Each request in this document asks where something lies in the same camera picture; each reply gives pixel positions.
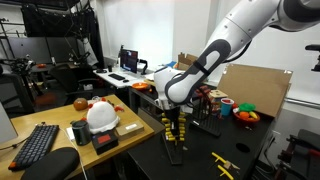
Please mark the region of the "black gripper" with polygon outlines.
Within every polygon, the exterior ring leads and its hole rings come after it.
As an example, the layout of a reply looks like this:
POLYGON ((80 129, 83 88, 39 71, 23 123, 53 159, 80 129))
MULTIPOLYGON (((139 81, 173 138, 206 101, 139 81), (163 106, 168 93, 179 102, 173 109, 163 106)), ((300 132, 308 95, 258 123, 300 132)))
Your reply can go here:
POLYGON ((180 110, 179 106, 175 106, 167 100, 160 100, 159 106, 164 111, 162 122, 167 130, 185 129, 185 113, 180 110))

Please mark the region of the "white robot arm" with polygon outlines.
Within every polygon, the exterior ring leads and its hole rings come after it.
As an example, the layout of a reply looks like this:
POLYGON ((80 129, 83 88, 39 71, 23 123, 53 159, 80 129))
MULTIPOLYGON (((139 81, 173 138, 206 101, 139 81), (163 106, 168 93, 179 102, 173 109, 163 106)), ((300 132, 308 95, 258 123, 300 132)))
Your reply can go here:
POLYGON ((299 32, 320 23, 320 0, 241 0, 218 24, 197 60, 182 74, 171 67, 154 72, 157 102, 167 129, 179 128, 180 107, 196 87, 227 58, 266 27, 299 32))

